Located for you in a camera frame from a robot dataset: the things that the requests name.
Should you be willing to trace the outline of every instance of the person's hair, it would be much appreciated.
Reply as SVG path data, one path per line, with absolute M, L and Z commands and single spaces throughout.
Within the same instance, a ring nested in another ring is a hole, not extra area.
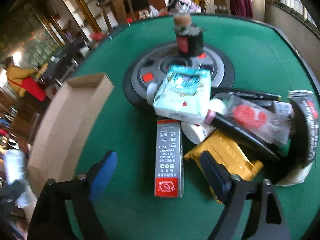
M 4 61 L 5 68 L 7 68 L 12 62 L 13 62 L 13 57 L 7 57 Z

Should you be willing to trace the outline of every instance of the open cardboard box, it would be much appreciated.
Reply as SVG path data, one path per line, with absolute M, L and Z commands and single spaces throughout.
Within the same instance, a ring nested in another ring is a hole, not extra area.
M 48 179 L 73 179 L 92 126 L 112 90 L 104 73 L 70 78 L 59 89 L 39 126 L 27 166 L 36 196 Z

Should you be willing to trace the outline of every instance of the yellow sweater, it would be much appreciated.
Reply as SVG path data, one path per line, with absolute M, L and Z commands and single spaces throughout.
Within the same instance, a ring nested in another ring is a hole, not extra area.
M 26 93 L 26 90 L 11 83 L 9 81 L 12 80 L 18 84 L 22 84 L 22 80 L 27 78 L 28 76 L 31 76 L 35 74 L 37 71 L 34 68 L 28 68 L 28 69 L 22 69 L 17 66 L 9 66 L 7 68 L 7 78 L 8 78 L 8 83 L 12 87 L 12 89 L 20 96 L 23 97 L 24 94 Z

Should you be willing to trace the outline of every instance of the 502 glue box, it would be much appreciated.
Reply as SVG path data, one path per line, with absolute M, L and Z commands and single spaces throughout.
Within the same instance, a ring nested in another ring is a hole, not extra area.
M 159 117 L 157 121 L 155 196 L 182 197 L 183 151 L 180 122 Z

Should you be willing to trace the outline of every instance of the window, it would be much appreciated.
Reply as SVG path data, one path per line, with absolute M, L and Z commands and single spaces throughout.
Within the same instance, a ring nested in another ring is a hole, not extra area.
M 304 20 L 308 20 L 313 25 L 316 25 L 315 22 L 313 21 L 313 19 L 311 18 L 311 15 L 308 13 L 308 11 L 303 6 L 303 4 L 300 0 L 280 0 L 280 2 L 285 4 L 286 6 L 294 9 L 299 14 L 301 14 L 301 16 L 304 18 Z

